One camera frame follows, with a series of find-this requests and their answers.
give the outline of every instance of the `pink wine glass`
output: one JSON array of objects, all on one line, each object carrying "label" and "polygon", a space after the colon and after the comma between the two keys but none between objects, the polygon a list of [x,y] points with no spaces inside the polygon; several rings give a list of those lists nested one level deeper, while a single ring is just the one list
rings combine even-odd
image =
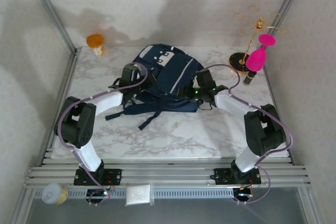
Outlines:
[{"label": "pink wine glass", "polygon": [[259,36],[259,42],[263,45],[261,48],[255,50],[250,54],[246,61],[246,67],[250,71],[258,72],[260,71],[266,62],[266,52],[265,47],[274,46],[277,42],[272,35],[261,34]]}]

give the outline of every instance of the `orange cup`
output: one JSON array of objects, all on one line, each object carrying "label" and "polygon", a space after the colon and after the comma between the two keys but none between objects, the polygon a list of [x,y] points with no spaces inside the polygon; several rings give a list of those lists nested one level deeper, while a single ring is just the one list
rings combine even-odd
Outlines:
[{"label": "orange cup", "polygon": [[99,34],[93,34],[87,37],[86,43],[93,50],[97,56],[103,56],[105,54],[104,38]]}]

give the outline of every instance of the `orange lid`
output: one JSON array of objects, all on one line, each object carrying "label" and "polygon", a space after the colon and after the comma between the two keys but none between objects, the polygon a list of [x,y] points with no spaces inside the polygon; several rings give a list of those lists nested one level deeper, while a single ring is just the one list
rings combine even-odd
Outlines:
[{"label": "orange lid", "polygon": [[103,36],[101,36],[99,34],[90,35],[86,39],[86,43],[91,48],[98,48],[101,45],[103,45],[103,42],[104,42],[104,38],[103,38]]}]

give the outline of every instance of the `white marble table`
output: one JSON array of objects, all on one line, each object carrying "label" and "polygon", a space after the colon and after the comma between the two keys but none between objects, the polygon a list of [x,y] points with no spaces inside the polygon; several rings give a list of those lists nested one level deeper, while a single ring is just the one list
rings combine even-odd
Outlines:
[{"label": "white marble table", "polygon": [[[85,98],[106,90],[121,76],[123,66],[131,62],[142,48],[107,48],[103,57],[97,57],[90,48],[83,47],[69,95]],[[229,47],[179,48],[204,66],[227,63],[232,53],[244,51],[244,48]],[[236,83],[236,74],[230,69],[216,67],[211,72],[217,85],[230,87]],[[241,83],[233,92],[256,105],[272,103],[263,72],[256,75],[250,86]],[[121,110],[121,107],[113,108],[96,117],[92,143],[101,158],[237,157],[247,146],[244,123],[217,108],[196,113],[163,112],[143,131],[138,126],[152,113],[105,120],[106,115]],[[73,158],[58,139],[52,152],[53,159]],[[287,156],[288,152],[282,152],[273,157]]]}]

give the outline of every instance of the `white package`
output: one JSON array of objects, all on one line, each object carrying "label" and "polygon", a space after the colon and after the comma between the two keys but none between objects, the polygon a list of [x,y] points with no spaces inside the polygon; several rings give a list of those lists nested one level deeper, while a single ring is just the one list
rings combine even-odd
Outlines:
[{"label": "white package", "polygon": [[151,185],[129,186],[126,190],[126,206],[151,203]]}]

